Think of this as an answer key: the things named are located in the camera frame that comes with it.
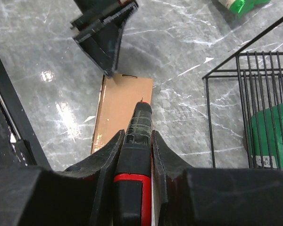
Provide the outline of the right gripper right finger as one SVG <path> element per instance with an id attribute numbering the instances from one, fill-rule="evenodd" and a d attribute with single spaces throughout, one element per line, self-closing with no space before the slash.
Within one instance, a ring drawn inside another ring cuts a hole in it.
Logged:
<path id="1" fill-rule="evenodd" d="M 152 132 L 154 219 L 157 226 L 186 226 L 191 200 L 186 170 L 191 165 L 171 150 L 160 133 Z"/>

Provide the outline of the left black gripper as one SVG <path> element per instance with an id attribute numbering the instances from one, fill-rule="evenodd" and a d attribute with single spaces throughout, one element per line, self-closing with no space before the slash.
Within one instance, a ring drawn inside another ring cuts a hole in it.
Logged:
<path id="1" fill-rule="evenodd" d="M 108 78 L 117 70 L 121 39 L 128 19 L 138 10 L 135 0 L 75 0 L 81 15 L 70 22 L 81 50 Z"/>

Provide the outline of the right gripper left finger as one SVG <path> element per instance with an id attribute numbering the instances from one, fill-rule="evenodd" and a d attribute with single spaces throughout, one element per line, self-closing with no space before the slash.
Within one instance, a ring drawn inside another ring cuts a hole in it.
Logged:
<path id="1" fill-rule="evenodd" d="M 84 220 L 83 226 L 108 226 L 111 220 L 113 177 L 125 137 L 125 131 L 119 130 L 106 145 L 82 161 L 68 167 L 58 174 L 64 177 L 87 182 L 89 188 L 79 188 L 81 199 L 78 204 L 71 204 Z"/>

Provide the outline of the red black utility knife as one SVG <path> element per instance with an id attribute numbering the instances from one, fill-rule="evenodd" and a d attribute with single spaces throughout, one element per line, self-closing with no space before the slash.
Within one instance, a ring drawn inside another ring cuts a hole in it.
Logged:
<path id="1" fill-rule="evenodd" d="M 137 102 L 114 176 L 115 226 L 151 225 L 151 134 L 151 106 Z"/>

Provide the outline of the brown cardboard express box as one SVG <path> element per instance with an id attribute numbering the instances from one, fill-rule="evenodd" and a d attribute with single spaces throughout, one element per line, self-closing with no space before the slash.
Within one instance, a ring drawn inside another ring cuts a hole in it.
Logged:
<path id="1" fill-rule="evenodd" d="M 151 102 L 153 83 L 151 78 L 125 74 L 103 78 L 91 153 L 106 145 L 119 130 L 127 129 L 137 102 Z"/>

